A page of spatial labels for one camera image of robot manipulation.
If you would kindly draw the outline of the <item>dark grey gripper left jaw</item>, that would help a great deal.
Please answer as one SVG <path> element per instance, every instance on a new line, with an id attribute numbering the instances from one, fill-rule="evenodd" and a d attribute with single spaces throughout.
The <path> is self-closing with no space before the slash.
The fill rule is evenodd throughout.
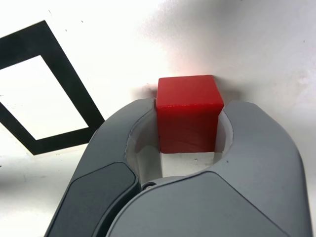
<path id="1" fill-rule="evenodd" d="M 114 113 L 94 133 L 46 236 L 104 237 L 143 184 L 161 177 L 156 102 L 139 99 Z"/>

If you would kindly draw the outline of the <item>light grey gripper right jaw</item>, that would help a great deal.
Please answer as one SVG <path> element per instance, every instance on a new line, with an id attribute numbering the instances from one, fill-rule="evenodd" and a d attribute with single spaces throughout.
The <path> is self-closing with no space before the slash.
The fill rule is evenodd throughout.
<path id="1" fill-rule="evenodd" d="M 110 237 L 301 237 L 303 165 L 286 131 L 252 103 L 224 108 L 225 155 L 194 176 L 150 188 Z"/>

